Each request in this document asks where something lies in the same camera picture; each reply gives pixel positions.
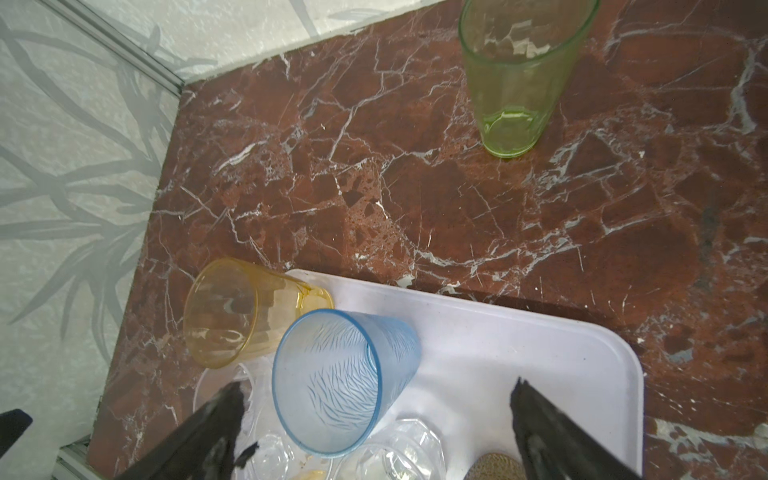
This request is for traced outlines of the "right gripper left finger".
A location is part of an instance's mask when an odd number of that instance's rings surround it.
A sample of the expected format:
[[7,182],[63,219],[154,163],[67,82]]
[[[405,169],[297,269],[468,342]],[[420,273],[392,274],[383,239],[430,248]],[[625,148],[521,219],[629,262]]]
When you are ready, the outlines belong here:
[[185,420],[121,479],[229,479],[245,466],[235,452],[245,413],[240,382],[231,382]]

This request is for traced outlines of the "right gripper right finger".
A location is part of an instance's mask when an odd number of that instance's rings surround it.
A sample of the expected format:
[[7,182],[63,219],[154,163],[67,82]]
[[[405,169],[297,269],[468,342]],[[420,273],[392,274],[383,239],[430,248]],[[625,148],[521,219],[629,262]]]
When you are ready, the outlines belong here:
[[528,381],[510,395],[512,428],[529,479],[637,479]]

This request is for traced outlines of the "amber dotted glass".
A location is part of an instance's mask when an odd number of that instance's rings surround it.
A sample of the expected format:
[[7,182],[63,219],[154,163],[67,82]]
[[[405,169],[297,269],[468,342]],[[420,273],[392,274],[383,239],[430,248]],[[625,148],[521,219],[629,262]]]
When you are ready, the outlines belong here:
[[464,480],[526,480],[522,464],[502,453],[488,453],[470,467]]

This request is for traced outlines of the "clear faceted glass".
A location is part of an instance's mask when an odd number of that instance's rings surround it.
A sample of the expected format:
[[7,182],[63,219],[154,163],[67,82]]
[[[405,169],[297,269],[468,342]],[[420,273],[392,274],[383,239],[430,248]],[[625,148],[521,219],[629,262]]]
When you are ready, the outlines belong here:
[[323,480],[331,477],[334,460],[311,455],[284,435],[267,433],[258,439],[259,448],[233,479]]

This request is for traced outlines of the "lilac plastic tray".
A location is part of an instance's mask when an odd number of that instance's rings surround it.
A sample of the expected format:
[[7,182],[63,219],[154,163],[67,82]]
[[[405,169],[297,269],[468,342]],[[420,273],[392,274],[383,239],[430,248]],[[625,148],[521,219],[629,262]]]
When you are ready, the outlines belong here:
[[[510,395],[522,378],[622,463],[641,471],[643,373],[632,349],[611,331],[311,271],[299,270],[296,277],[328,289],[339,309],[400,319],[420,339],[415,376],[370,437],[399,419],[423,420],[441,439],[445,479],[463,479],[484,454],[517,460]],[[261,436],[276,433],[299,447],[276,413],[272,364],[265,357],[245,365],[251,387],[246,439],[258,444]]]

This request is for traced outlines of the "tall yellow glass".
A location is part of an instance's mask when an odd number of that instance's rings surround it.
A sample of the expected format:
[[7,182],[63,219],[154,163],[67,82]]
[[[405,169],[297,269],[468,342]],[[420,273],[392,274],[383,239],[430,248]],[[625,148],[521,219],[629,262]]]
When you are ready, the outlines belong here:
[[223,368],[275,352],[299,317],[333,306],[322,287],[225,257],[206,265],[190,288],[183,337],[198,364]]

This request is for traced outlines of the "tall blue frosted glass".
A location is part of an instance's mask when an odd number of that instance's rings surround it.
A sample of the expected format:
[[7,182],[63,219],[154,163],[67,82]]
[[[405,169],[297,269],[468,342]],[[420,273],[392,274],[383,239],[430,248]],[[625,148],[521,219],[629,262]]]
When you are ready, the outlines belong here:
[[273,402],[302,450],[340,457],[360,446],[415,376],[422,348],[400,319],[319,309],[285,332],[272,367]]

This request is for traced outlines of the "tall green glass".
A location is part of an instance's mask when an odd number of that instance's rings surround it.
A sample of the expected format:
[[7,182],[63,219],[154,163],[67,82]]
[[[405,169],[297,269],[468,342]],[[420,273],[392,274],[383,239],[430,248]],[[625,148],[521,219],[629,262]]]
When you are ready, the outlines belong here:
[[467,1],[458,24],[484,148],[517,158],[537,143],[579,57],[598,0]]

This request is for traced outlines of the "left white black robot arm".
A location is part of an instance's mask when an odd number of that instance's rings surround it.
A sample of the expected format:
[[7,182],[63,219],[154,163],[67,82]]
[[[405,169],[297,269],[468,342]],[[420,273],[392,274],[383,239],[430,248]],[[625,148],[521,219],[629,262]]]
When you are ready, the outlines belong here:
[[21,409],[0,414],[0,458],[14,446],[32,423],[32,417]]

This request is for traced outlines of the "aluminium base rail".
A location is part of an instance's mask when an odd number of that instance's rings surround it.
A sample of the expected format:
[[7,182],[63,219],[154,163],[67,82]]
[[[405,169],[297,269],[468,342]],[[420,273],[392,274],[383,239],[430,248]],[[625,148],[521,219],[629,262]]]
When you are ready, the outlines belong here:
[[104,480],[87,461],[90,440],[89,436],[85,436],[59,449],[52,480]]

